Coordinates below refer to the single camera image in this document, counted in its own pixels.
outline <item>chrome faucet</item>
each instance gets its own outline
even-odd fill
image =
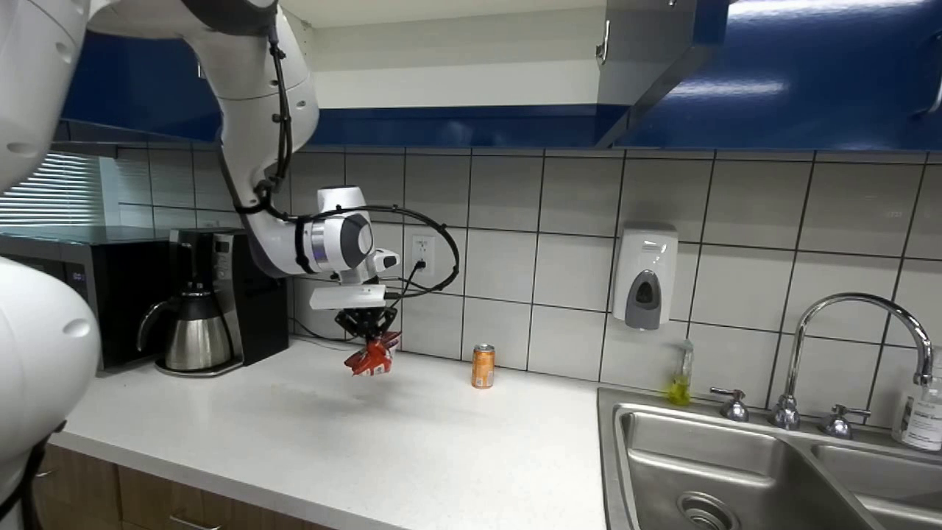
[[[794,329],[794,348],[793,348],[793,360],[790,360],[790,379],[785,379],[785,391],[778,401],[778,407],[770,408],[770,423],[785,428],[785,429],[797,429],[801,428],[801,414],[797,414],[797,397],[794,397],[794,382],[797,382],[797,361],[801,361],[801,341],[803,341],[803,326],[828,307],[837,304],[868,304],[868,307],[884,307],[888,314],[894,314],[913,336],[916,341],[916,373],[913,382],[916,385],[926,385],[932,379],[932,341],[929,332],[922,326],[922,322],[907,311],[903,307],[876,296],[876,295],[865,295],[865,291],[840,291],[829,296],[815,299],[810,308],[803,308],[803,314],[797,319],[797,329]]]

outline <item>stainless steel carafe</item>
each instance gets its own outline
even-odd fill
[[[217,372],[232,361],[232,341],[220,307],[210,288],[189,285],[155,304],[138,326],[138,351],[146,348],[149,329],[163,314],[173,314],[173,336],[155,357],[164,372]]]

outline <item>window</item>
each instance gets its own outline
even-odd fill
[[[46,154],[33,176],[0,195],[0,229],[99,223],[102,201],[93,157]]]

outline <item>stainless steel sink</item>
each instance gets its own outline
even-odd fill
[[[875,530],[825,435],[600,391],[610,530]]]
[[[940,457],[859,444],[815,444],[820,469],[888,530],[942,530]]]

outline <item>white countertop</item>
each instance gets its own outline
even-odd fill
[[[600,530],[594,385],[295,341],[217,379],[93,379],[55,444],[329,528]]]

